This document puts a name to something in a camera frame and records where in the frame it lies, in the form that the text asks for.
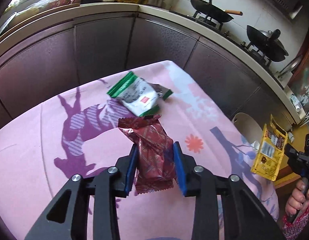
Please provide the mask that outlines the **right hand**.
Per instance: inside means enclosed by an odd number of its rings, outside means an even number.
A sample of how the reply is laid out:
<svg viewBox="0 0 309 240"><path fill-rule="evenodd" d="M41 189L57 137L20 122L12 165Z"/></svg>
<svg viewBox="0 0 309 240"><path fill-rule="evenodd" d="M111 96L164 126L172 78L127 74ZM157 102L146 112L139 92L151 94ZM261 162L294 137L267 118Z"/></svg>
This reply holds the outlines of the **right hand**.
<svg viewBox="0 0 309 240"><path fill-rule="evenodd" d="M301 179L297 182L292 194L287 200L285 211L288 216L295 215L297 212L303 214L309 206L309 189L305 192L306 184Z"/></svg>

